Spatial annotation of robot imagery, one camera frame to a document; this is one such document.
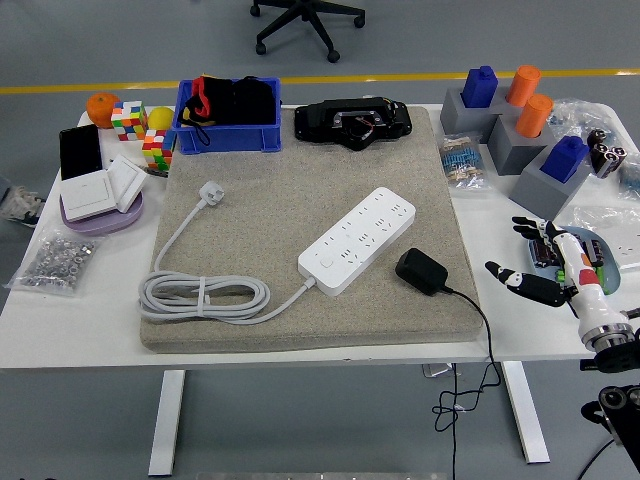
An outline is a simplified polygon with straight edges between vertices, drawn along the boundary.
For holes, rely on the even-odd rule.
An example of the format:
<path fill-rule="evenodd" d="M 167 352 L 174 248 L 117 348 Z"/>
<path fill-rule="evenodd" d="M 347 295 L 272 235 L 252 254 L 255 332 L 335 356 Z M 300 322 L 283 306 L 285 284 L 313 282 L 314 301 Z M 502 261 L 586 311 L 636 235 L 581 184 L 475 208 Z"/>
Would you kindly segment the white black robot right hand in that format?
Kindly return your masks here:
<path fill-rule="evenodd" d="M 495 262 L 485 263 L 486 269 L 506 288 L 524 298 L 551 307 L 567 303 L 579 320 L 579 337 L 587 348 L 606 337 L 620 341 L 633 337 L 625 315 L 607 303 L 596 272 L 574 235 L 543 219 L 514 217 L 513 229 L 528 240 L 540 239 L 554 250 L 565 273 L 562 285 L 533 274 L 507 269 Z"/>

